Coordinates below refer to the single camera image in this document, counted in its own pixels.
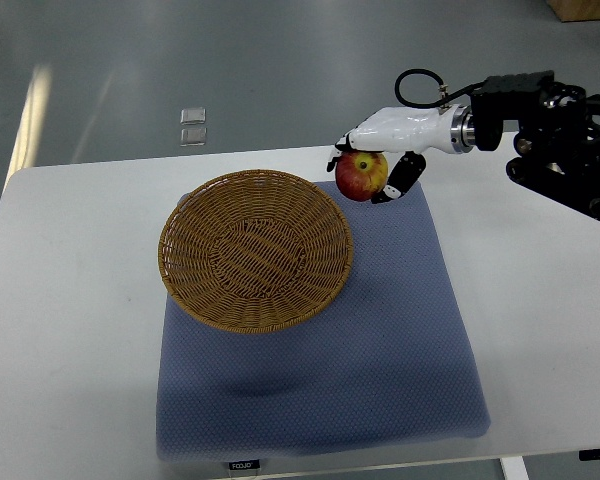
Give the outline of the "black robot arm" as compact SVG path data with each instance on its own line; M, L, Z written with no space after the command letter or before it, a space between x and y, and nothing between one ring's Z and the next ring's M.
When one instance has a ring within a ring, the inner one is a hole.
M600 221L600 94L545 71L491 76L469 97L479 150L496 149L506 121L518 124L510 180Z

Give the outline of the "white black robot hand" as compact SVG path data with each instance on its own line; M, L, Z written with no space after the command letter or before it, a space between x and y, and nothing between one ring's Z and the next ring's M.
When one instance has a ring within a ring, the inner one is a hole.
M411 107L386 107L356 126L334 146L327 170L335 175L335 166L345 152L375 152L388 162L384 188L369 202L386 203L403 197L426 168L423 153L435 149L449 154L472 150L475 135L471 109L453 105L446 110Z

